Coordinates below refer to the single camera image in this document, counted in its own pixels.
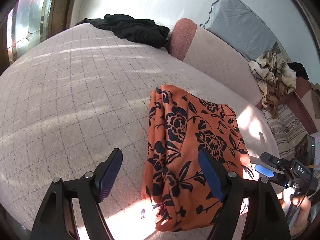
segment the gray fabric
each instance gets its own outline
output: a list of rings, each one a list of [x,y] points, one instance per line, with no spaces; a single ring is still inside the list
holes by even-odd
[[[276,36],[266,24],[240,0],[217,0],[203,25],[247,60],[272,50]]]

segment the black flower print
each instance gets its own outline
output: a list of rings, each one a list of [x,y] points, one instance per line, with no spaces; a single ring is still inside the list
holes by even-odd
[[[182,143],[187,132],[187,112],[181,107],[173,106],[165,118],[165,128],[170,141]]]
[[[206,100],[203,100],[201,98],[199,98],[200,104],[205,106],[211,113],[214,113],[216,111],[218,111],[219,106],[215,103],[212,102],[208,102]]]
[[[223,152],[227,148],[226,142],[210,130],[196,133],[197,141],[201,143],[199,148],[206,148],[217,161],[224,163]]]

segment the silver bolt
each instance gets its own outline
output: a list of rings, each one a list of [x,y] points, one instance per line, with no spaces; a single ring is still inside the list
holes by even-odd
[[[60,181],[60,178],[59,177],[54,177],[53,179],[52,179],[52,182],[53,183],[58,183]]]
[[[93,176],[93,172],[92,171],[88,171],[85,173],[84,175],[86,178],[91,178]]]
[[[266,178],[266,177],[261,177],[261,182],[262,182],[262,183],[268,183],[269,180],[268,180],[268,178]]]
[[[229,172],[228,172],[228,176],[229,176],[230,178],[235,178],[235,177],[237,176],[237,174],[236,174],[234,171],[229,171]]]

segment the black cloth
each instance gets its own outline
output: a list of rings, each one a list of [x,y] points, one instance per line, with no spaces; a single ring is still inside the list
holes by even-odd
[[[137,20],[124,14],[106,14],[104,19],[84,19],[77,25],[90,23],[92,26],[112,31],[118,38],[148,44],[155,48],[166,45],[169,28],[157,25],[153,20]]]
[[[289,68],[291,68],[293,71],[296,72],[297,77],[303,77],[305,80],[309,80],[307,71],[303,67],[301,63],[297,62],[292,62],[292,63],[287,63]]]

